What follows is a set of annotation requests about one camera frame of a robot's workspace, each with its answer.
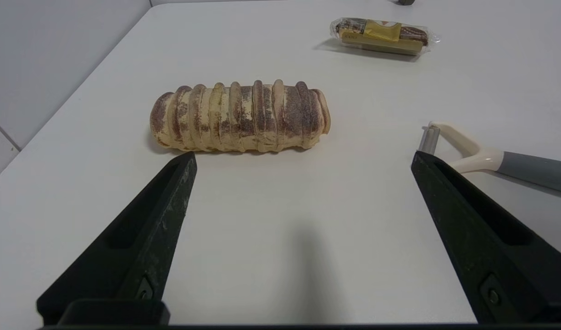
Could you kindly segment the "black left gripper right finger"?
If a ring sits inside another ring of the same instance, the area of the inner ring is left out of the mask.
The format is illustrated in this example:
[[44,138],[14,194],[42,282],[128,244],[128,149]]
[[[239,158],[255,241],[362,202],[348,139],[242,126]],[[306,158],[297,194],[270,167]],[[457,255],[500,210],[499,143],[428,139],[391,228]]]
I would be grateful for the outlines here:
[[411,171],[479,324],[561,324],[561,253],[432,154]]

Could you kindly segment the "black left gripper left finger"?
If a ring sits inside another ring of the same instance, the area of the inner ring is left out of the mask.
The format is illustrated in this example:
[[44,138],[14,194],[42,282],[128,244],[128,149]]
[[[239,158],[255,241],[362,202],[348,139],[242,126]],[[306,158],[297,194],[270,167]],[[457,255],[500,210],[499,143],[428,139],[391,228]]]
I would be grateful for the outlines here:
[[173,158],[37,299],[44,325],[167,325],[161,300],[198,171]]

